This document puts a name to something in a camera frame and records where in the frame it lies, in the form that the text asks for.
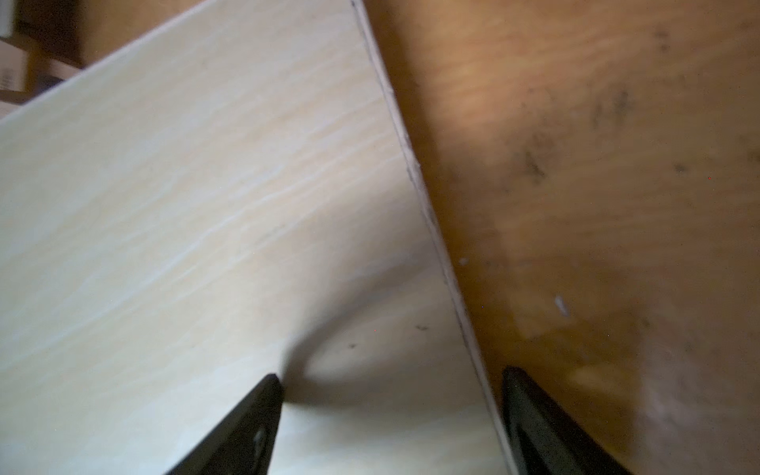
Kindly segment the white wooden board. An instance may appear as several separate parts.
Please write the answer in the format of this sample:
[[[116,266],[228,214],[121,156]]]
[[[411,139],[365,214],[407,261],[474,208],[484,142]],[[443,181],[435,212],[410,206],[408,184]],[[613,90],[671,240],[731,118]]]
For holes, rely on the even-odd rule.
[[[207,1],[1,123],[1,470],[162,474],[267,374],[274,474],[508,474],[359,1]]]

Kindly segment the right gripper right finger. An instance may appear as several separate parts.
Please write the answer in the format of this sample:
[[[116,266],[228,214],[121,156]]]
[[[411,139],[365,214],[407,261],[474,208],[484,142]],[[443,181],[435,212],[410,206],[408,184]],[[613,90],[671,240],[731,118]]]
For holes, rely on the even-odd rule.
[[[627,474],[518,367],[503,371],[503,420],[520,474]]]

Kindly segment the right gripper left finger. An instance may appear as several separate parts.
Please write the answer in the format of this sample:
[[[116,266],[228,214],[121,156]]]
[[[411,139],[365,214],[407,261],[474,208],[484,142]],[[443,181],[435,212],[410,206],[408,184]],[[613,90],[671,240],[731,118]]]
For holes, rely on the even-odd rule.
[[[284,389],[279,378],[274,373],[268,374],[169,472],[175,475],[267,473],[283,403]]]

